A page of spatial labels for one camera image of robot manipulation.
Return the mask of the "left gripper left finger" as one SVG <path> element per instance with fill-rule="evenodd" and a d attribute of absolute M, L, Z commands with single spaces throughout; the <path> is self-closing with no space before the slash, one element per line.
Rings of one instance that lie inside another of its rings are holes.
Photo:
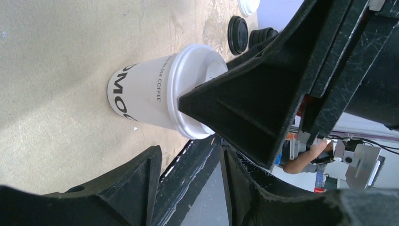
<path fill-rule="evenodd" d="M 162 153 L 151 146 L 127 163 L 64 193 L 0 188 L 3 226 L 149 226 Z"/>

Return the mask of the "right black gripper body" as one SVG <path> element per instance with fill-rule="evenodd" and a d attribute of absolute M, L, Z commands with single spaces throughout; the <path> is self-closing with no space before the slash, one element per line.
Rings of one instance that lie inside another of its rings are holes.
<path fill-rule="evenodd" d="M 399 3 L 335 0 L 312 57 L 314 102 L 301 138 L 328 137 L 343 113 L 399 129 Z"/>

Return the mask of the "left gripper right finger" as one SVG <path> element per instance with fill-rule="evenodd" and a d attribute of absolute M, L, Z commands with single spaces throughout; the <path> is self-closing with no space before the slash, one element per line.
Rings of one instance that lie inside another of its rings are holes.
<path fill-rule="evenodd" d="M 313 193 L 262 170 L 224 146 L 221 167 L 231 226 L 396 226 L 397 189 Z"/>

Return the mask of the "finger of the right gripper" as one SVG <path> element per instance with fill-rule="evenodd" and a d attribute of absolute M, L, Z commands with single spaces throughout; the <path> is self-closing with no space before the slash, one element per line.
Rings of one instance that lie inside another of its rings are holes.
<path fill-rule="evenodd" d="M 331 0 L 306 0 L 262 58 L 212 79 L 178 101 L 255 164 L 274 164 L 310 79 L 305 71 L 331 10 Z"/>
<path fill-rule="evenodd" d="M 247 52 L 227 63 L 228 71 L 239 67 L 241 64 L 246 64 L 252 58 L 262 58 L 264 50 L 277 38 L 277 36 L 264 40 L 255 46 L 251 47 Z"/>

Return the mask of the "single white paper cup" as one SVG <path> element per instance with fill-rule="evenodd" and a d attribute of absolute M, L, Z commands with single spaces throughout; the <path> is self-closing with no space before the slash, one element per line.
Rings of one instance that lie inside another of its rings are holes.
<path fill-rule="evenodd" d="M 174 129 L 167 102 L 168 77 L 176 55 L 128 65 L 111 76 L 107 96 L 123 118 Z"/>

